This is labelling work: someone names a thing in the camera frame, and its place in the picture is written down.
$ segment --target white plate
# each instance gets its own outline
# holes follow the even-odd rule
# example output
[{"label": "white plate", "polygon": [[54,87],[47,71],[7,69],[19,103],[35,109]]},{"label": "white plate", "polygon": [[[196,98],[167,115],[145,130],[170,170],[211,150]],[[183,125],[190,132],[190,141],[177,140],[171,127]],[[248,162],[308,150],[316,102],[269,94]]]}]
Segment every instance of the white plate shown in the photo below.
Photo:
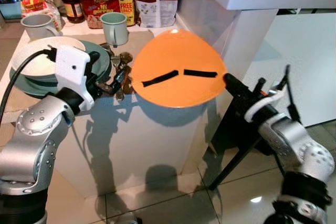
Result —
[{"label": "white plate", "polygon": [[[55,48],[58,48],[60,45],[68,45],[85,51],[84,44],[77,39],[63,36],[43,38],[30,42],[25,47],[21,48],[14,55],[12,68],[16,70],[21,65],[21,63],[33,53],[43,49],[50,49],[48,45],[51,45]],[[49,60],[47,55],[40,55],[32,60],[24,68],[21,74],[30,78],[49,76],[55,74],[55,63]]]}]

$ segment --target tile floor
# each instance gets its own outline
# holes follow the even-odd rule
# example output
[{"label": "tile floor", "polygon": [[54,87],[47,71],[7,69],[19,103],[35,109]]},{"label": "tile floor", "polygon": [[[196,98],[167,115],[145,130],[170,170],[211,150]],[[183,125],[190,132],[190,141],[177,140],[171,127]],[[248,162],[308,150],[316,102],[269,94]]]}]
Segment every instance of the tile floor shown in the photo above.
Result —
[{"label": "tile floor", "polygon": [[[0,76],[23,30],[18,24],[0,29]],[[308,129],[312,137],[336,157],[336,121]],[[1,126],[0,150],[13,135],[11,124]],[[116,193],[84,199],[56,170],[49,187],[48,224],[114,224],[133,211],[144,224],[263,223],[273,213],[271,202],[280,191],[281,174],[273,157],[252,151],[214,191],[205,188],[237,152],[216,156],[208,150],[194,174],[159,180]],[[329,183],[336,198],[336,174]],[[250,200],[261,197],[260,202]],[[328,208],[329,223],[336,223],[336,206]]]}]

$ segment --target black tape strip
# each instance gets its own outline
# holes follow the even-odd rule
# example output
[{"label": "black tape strip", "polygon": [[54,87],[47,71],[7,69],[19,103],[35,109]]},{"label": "black tape strip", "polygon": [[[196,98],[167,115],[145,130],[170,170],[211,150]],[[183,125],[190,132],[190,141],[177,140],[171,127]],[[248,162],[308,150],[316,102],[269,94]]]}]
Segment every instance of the black tape strip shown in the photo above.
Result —
[{"label": "black tape strip", "polygon": [[156,83],[159,83],[159,82],[162,82],[162,81],[166,81],[170,78],[173,78],[175,76],[178,76],[179,75],[179,72],[177,70],[174,70],[174,71],[171,71],[169,73],[166,73],[162,76],[159,76],[159,77],[156,77],[150,81],[142,81],[142,84],[143,84],[143,87],[147,87],[149,85],[152,85],[152,84],[156,84]]},{"label": "black tape strip", "polygon": [[217,76],[217,72],[206,72],[206,71],[184,69],[184,75],[185,76],[199,76],[199,77],[215,78]]}]

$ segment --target snack bag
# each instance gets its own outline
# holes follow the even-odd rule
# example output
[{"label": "snack bag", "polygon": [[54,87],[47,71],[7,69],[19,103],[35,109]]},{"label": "snack bag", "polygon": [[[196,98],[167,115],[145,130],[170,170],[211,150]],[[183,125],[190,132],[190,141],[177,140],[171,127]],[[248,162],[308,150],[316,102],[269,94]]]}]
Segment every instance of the snack bag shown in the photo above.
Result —
[{"label": "snack bag", "polygon": [[104,13],[123,13],[127,17],[127,25],[135,24],[135,8],[133,0],[80,0],[89,28],[102,28],[100,16]]},{"label": "snack bag", "polygon": [[140,27],[167,27],[175,23],[178,0],[135,0]]},{"label": "snack bag", "polygon": [[32,14],[48,14],[53,18],[56,29],[62,29],[61,15],[51,0],[22,0],[21,13],[22,18]]}]

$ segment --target orange disc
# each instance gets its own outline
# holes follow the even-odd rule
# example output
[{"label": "orange disc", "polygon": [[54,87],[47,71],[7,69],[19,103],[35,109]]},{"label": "orange disc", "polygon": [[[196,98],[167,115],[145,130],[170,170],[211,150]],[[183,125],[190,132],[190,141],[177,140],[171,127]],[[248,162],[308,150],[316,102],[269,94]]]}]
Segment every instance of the orange disc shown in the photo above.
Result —
[{"label": "orange disc", "polygon": [[[174,70],[178,75],[144,87],[144,82]],[[212,75],[215,72],[217,75],[185,75],[185,70]],[[219,54],[204,40],[190,31],[174,29],[161,33],[140,51],[131,75],[133,88],[145,100],[165,107],[182,108],[200,105],[223,92],[226,72]]]}]

